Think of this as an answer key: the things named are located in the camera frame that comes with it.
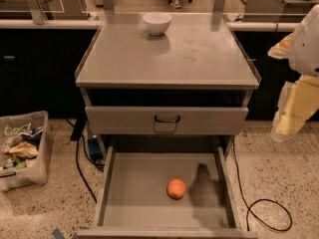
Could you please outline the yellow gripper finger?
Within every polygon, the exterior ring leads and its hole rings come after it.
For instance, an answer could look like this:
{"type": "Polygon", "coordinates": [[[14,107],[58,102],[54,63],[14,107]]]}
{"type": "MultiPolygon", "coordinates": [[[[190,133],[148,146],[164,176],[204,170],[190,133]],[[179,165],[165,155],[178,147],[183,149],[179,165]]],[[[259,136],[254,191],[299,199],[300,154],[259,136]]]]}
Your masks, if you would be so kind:
{"type": "Polygon", "coordinates": [[[271,47],[268,51],[268,56],[278,60],[287,59],[290,50],[291,38],[292,34],[289,34],[275,46],[271,47]]]}
{"type": "Polygon", "coordinates": [[[277,106],[270,135],[283,142],[296,135],[319,110],[319,78],[302,75],[295,83],[286,82],[277,106]]]}

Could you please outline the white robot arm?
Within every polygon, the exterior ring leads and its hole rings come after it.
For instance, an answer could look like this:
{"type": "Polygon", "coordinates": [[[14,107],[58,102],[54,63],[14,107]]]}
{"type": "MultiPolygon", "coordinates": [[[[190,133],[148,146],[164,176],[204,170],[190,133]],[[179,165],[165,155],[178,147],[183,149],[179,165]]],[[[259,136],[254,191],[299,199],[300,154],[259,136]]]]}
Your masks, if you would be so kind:
{"type": "Polygon", "coordinates": [[[271,137],[283,142],[296,135],[319,111],[319,5],[314,6],[295,30],[268,51],[274,59],[287,59],[300,74],[281,89],[271,137]]]}

